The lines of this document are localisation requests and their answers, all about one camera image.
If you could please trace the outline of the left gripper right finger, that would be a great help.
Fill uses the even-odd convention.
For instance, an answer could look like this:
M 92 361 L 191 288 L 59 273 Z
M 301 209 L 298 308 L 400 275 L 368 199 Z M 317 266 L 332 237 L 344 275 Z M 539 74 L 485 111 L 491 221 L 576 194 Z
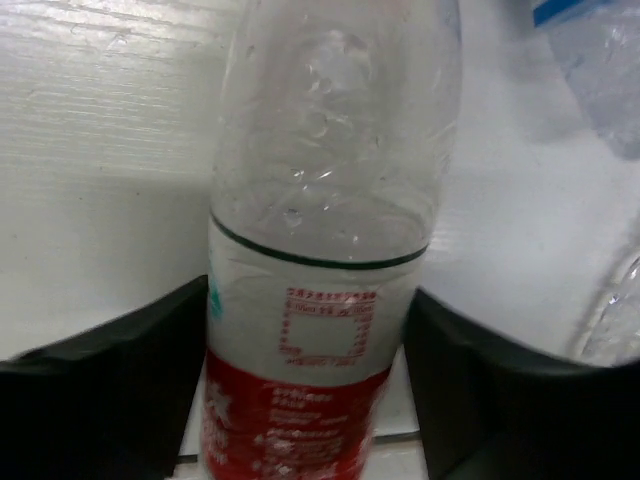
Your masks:
M 639 365 L 575 363 L 417 292 L 404 350 L 432 479 L 635 479 Z

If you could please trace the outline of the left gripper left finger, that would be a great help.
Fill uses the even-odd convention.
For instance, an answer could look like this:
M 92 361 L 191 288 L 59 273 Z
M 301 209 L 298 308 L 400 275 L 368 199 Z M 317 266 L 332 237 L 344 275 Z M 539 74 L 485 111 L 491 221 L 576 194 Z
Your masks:
M 207 293 L 198 277 L 2 362 L 2 478 L 171 477 L 204 359 Z

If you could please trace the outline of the red label water bottle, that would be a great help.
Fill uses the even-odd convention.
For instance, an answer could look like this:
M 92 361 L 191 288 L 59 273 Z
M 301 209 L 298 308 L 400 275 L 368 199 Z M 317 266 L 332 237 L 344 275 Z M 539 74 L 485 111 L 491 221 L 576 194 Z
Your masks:
M 209 479 L 357 479 L 453 151 L 455 1 L 250 1 L 221 92 Z

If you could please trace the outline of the blue label bottle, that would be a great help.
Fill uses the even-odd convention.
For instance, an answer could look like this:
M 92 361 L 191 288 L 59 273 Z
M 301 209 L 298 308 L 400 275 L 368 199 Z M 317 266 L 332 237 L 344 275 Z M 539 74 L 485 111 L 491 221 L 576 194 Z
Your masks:
M 533 1 L 534 27 L 592 129 L 617 156 L 639 158 L 639 2 Z

